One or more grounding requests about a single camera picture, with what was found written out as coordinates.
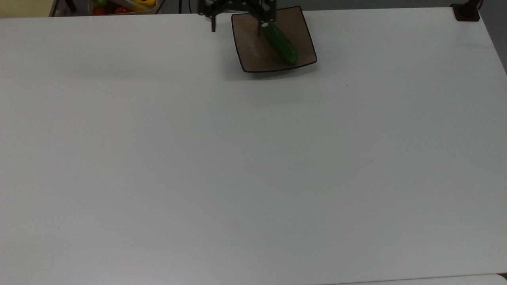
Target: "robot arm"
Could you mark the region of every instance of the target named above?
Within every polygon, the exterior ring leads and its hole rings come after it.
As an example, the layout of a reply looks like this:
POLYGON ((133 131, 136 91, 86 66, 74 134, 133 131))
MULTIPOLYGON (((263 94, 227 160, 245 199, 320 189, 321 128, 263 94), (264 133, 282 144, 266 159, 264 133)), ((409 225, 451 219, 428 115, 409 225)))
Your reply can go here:
POLYGON ((216 16, 225 10, 245 11, 258 22, 258 35, 261 25, 276 20, 276 0, 199 0, 197 13, 211 19, 211 31, 216 30, 216 16))

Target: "plate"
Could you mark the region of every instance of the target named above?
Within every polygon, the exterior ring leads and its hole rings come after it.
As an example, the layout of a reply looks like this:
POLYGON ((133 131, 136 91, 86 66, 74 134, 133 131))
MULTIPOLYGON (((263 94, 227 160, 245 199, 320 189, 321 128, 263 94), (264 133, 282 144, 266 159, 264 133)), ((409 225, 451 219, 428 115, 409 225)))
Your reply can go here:
POLYGON ((232 15, 232 33, 239 62, 244 72, 261 73, 299 68, 317 62, 312 38, 301 7, 278 9, 276 26, 298 52, 295 65, 286 63, 261 34, 257 36, 257 19, 250 14, 232 15))

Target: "yellow pepper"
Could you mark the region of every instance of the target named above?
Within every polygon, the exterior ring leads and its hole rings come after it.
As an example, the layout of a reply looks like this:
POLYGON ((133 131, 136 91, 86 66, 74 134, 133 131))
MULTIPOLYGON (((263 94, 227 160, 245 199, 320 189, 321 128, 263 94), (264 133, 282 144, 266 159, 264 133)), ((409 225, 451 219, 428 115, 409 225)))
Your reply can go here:
POLYGON ((138 4, 144 6, 154 6, 157 3, 157 0, 135 0, 138 4))

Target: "green cucumber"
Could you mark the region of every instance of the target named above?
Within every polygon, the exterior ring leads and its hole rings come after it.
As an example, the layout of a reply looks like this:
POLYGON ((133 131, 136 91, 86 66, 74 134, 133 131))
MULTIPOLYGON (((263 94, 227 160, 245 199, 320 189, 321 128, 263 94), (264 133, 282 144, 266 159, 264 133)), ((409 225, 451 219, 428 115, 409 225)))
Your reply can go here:
POLYGON ((268 40, 268 43, 280 55, 280 57, 289 64, 298 62, 298 52, 289 42, 282 31, 273 23, 268 23, 262 27, 262 33, 268 40))

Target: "table surface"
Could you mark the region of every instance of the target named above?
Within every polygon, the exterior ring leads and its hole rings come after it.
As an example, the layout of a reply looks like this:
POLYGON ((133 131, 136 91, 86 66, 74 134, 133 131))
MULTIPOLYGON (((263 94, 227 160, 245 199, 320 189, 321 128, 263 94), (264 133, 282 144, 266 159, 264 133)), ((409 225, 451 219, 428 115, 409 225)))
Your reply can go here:
POLYGON ((0 19, 0 282, 506 272, 507 77, 483 22, 304 14, 318 62, 260 75, 228 15, 0 19))

